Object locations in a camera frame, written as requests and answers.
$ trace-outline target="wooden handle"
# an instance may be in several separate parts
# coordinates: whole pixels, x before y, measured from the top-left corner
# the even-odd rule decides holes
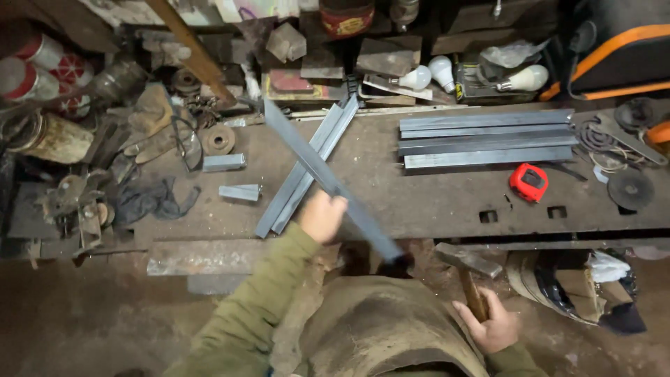
[[[463,290],[465,291],[465,297],[468,301],[468,308],[470,308],[472,314],[474,314],[474,317],[477,318],[477,321],[487,321],[488,303],[486,302],[486,298],[479,294],[477,286],[474,285],[472,273],[468,270],[459,268],[458,276],[461,279],[461,284],[463,285]]]
[[[170,28],[179,42],[191,50],[191,56],[183,59],[184,66],[203,84],[208,85],[212,92],[221,100],[223,107],[232,107],[237,103],[235,96],[223,84],[221,68],[205,50],[200,39],[195,36],[179,13],[167,0],[145,0],[156,14]]]

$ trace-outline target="workbench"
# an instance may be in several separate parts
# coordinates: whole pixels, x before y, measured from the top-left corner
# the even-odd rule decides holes
[[[651,205],[633,215],[620,214],[618,206],[598,182],[593,165],[576,155],[570,168],[589,178],[547,170],[549,188],[541,203],[529,204],[509,188],[511,171],[453,172],[405,176],[394,151],[399,138],[399,120],[406,117],[491,113],[551,108],[532,103],[504,107],[481,107],[418,113],[355,117],[328,165],[335,175],[364,203],[381,229],[395,239],[463,238],[670,228],[670,185],[666,168],[645,169],[656,188]],[[577,112],[575,123],[597,111]],[[320,121],[294,122],[305,139]],[[235,153],[247,153],[248,166],[240,171],[187,174],[174,151],[142,167],[142,179],[177,176],[178,201],[198,185],[202,194],[181,219],[158,221],[151,215],[134,225],[139,248],[150,249],[153,241],[212,241],[253,239],[254,229],[275,193],[295,164],[295,156],[265,125],[234,129]],[[262,184],[258,203],[234,202],[218,196],[220,185]],[[313,184],[307,196],[316,189]],[[558,208],[552,216],[553,207]],[[497,222],[482,223],[482,212],[495,211]],[[339,238],[360,239],[355,227],[344,222]]]

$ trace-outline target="tape measure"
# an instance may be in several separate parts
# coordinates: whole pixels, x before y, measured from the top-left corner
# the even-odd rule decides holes
[[[522,199],[538,203],[549,187],[549,180],[544,170],[524,163],[509,177],[509,186]]]

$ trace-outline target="green jacket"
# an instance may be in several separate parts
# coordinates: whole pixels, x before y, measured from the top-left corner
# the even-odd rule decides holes
[[[272,335],[302,284],[307,263],[321,248],[295,223],[273,241],[255,271],[221,302],[195,336],[189,354],[165,371],[167,377],[266,377]],[[496,377],[546,377],[516,343],[487,356]]]

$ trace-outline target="light bulb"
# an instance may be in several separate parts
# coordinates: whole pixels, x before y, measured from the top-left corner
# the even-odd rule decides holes
[[[526,67],[521,72],[514,74],[507,80],[496,84],[499,92],[507,91],[536,91],[540,89],[549,79],[547,69],[539,64]]]
[[[446,56],[436,56],[430,63],[428,68],[433,74],[433,78],[440,83],[447,93],[451,93],[456,88],[454,84],[454,75],[452,74],[452,61]]]
[[[402,87],[412,88],[415,91],[420,91],[430,84],[430,79],[430,69],[426,66],[418,66],[415,70],[405,76],[402,76],[401,78],[392,78],[389,82],[391,84],[398,84]]]

